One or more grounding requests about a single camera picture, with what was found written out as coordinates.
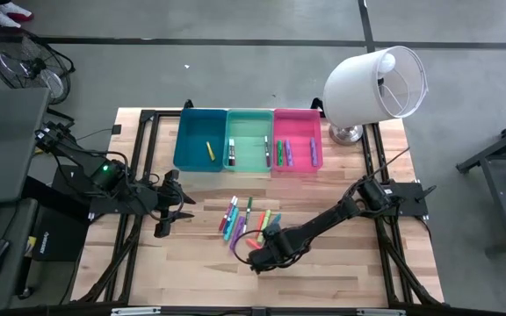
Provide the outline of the person's foot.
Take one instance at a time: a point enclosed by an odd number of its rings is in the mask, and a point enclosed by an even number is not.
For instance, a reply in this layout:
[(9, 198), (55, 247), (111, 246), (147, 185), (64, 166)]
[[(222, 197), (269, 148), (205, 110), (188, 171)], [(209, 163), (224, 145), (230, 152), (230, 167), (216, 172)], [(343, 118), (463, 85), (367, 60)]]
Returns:
[(20, 28), (21, 24), (9, 18), (6, 14), (0, 11), (0, 26), (9, 28)]
[(32, 12), (14, 4), (13, 2), (0, 4), (0, 22), (7, 19), (12, 19), (18, 22), (27, 22), (32, 20), (33, 17), (34, 15)]

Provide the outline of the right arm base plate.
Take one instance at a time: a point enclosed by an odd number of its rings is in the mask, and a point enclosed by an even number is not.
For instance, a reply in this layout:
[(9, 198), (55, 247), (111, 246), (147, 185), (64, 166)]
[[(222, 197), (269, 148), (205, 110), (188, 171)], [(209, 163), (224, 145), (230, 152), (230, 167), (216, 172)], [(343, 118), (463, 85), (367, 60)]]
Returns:
[(393, 206), (385, 212), (386, 216), (402, 217), (423, 217), (428, 216), (428, 208), (425, 197), (428, 191), (420, 183), (396, 183), (391, 180), (389, 183), (383, 183), (382, 188), (392, 199), (400, 199), (400, 206)]

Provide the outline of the white marker green cap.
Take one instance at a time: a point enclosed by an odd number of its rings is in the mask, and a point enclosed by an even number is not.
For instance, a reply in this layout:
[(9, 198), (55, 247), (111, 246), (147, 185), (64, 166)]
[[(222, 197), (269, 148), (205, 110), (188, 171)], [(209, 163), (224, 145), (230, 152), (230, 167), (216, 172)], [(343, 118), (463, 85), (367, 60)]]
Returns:
[(252, 209), (252, 202), (253, 202), (253, 197), (249, 197), (249, 200), (247, 203), (247, 208), (246, 208), (246, 213), (245, 213), (245, 218), (244, 218), (243, 226), (242, 226), (242, 233), (247, 232), (249, 218), (250, 218), (251, 209)]

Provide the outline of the black floor fan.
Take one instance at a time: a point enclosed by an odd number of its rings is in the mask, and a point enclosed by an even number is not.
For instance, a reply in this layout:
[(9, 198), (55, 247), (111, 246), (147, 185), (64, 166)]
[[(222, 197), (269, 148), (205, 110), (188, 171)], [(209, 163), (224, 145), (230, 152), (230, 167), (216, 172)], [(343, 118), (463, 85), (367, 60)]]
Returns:
[(47, 113), (72, 122), (51, 107), (63, 103), (71, 91), (74, 62), (41, 37), (22, 28), (0, 27), (0, 79), (12, 89), (49, 90)]

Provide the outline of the blue plastic bin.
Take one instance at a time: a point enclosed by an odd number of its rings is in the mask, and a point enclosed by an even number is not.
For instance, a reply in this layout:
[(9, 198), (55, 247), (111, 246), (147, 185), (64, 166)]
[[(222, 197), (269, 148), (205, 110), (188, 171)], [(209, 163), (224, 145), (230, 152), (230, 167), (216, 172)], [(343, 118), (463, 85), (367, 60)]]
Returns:
[[(182, 171), (222, 171), (227, 115), (227, 111), (219, 109), (183, 109), (179, 120), (173, 164)], [(215, 155), (214, 162), (208, 155), (207, 141), (212, 146)]]

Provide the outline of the black desk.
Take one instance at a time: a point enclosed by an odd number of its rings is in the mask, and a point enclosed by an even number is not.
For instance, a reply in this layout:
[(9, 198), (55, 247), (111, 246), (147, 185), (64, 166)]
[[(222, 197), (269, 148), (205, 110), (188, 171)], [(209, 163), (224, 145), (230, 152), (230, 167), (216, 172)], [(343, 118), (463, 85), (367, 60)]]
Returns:
[(38, 203), (30, 198), (0, 204), (0, 239), (11, 243), (0, 273), (0, 310), (8, 308), (16, 295), (23, 273), (25, 244), (37, 209)]

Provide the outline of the dark grey computer monitor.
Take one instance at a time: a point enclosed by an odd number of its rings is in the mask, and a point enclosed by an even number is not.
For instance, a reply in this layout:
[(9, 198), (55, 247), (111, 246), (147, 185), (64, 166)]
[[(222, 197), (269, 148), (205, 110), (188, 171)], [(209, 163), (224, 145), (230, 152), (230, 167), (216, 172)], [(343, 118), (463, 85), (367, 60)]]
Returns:
[(49, 90), (0, 90), (0, 203), (19, 198), (46, 113)]

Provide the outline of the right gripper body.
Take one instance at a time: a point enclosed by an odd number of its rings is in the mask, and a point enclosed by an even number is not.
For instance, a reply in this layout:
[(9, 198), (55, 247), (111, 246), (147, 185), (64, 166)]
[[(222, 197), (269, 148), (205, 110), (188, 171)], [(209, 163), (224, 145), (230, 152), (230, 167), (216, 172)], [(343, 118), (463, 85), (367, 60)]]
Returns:
[(263, 246), (248, 254), (250, 269), (257, 274), (288, 268), (310, 250), (311, 233), (304, 226), (282, 229), (279, 224), (270, 224), (262, 235)]

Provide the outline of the teal highlighter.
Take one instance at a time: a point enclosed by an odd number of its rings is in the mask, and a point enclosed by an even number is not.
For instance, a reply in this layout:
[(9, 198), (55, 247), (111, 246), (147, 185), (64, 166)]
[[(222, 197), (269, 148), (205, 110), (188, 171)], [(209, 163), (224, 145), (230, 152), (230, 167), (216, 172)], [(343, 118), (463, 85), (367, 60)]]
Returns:
[(236, 207), (233, 212), (233, 215), (231, 216), (231, 221), (228, 221), (226, 224), (223, 237), (224, 241), (229, 241), (231, 233), (234, 229), (235, 222), (237, 221), (238, 215), (239, 215), (239, 208)]

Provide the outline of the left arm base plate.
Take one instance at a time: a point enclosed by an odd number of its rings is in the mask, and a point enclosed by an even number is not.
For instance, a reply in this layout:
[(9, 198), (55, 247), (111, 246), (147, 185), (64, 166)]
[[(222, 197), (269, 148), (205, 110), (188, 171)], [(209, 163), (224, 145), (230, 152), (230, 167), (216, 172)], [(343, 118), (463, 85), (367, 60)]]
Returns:
[(89, 207), (93, 213), (147, 215), (155, 210), (159, 201), (157, 192), (137, 184), (126, 196), (108, 198), (94, 187), (90, 179), (77, 166), (61, 165), (56, 169), (52, 188)]

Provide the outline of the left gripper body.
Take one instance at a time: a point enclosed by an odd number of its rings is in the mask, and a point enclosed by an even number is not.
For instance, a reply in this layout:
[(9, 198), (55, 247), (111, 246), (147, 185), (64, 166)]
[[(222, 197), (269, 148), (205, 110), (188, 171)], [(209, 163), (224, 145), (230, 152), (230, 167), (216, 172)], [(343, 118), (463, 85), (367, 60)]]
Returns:
[(173, 169), (164, 175), (162, 185), (157, 188), (158, 203), (156, 210), (160, 216), (155, 225), (156, 238), (167, 237), (170, 234), (171, 224), (175, 221), (177, 211), (171, 212), (170, 207), (181, 203), (181, 194), (177, 179), (179, 171)]

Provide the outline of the black control box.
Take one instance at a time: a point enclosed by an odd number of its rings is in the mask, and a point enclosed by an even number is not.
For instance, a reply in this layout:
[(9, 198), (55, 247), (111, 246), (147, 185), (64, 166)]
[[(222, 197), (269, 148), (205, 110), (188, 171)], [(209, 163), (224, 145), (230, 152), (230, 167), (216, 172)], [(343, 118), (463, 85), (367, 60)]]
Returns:
[(36, 239), (33, 260), (75, 262), (83, 249), (88, 227), (88, 223), (41, 206), (33, 227), (33, 237)]

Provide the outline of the pink plastic bin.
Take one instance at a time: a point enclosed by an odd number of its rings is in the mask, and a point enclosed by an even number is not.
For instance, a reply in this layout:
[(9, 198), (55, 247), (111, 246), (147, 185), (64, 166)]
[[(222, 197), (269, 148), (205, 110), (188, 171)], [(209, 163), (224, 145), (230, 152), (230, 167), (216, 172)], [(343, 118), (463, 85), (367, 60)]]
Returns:
[[(273, 172), (315, 173), (323, 164), (322, 126), (320, 112), (313, 109), (276, 109), (273, 112)], [(312, 166), (310, 139), (314, 137), (318, 150), (317, 167)], [(283, 143), (283, 165), (277, 166), (277, 141)], [(285, 140), (290, 140), (293, 166), (287, 166)]]

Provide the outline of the white shade table lamp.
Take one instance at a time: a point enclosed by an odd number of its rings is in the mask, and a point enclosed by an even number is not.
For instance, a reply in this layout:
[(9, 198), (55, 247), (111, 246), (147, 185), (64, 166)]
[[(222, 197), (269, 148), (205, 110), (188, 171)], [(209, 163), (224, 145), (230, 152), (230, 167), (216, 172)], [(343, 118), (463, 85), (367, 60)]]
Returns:
[(412, 115), (428, 92), (418, 55), (402, 46), (350, 57), (330, 73), (322, 108), (340, 145), (361, 139), (363, 126)]

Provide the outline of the yellow-green highlighter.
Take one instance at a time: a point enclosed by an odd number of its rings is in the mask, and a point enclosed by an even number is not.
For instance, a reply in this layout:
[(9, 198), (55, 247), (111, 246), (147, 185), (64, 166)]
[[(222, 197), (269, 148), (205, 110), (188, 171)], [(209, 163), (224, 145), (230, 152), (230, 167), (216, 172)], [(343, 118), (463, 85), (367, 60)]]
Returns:
[(262, 243), (264, 241), (263, 230), (268, 226), (271, 217), (271, 210), (267, 210), (264, 212), (262, 217), (261, 226), (259, 227), (259, 233), (257, 235), (257, 242)]

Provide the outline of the teal plastic bin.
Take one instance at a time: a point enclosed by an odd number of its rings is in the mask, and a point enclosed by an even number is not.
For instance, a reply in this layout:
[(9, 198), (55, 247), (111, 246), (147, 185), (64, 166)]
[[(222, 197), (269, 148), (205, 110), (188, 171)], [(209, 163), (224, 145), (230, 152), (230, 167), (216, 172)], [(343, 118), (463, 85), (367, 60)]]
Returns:
[[(229, 110), (223, 167), (234, 172), (269, 172), (264, 154), (264, 136), (268, 135), (272, 158), (274, 115), (271, 110)], [(228, 166), (228, 139), (235, 140), (235, 166)]]

